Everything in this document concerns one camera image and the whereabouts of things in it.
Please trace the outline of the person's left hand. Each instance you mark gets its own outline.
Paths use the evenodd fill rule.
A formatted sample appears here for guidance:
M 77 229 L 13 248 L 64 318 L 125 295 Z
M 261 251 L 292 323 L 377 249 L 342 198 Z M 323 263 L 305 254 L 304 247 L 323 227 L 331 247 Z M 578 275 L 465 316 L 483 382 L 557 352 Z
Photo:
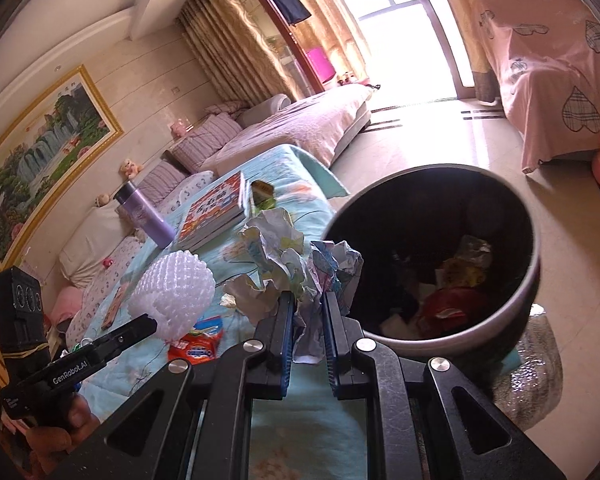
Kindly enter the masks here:
M 33 427 L 26 433 L 31 448 L 32 479 L 45 479 L 60 462 L 100 425 L 84 396 L 76 394 L 64 427 Z

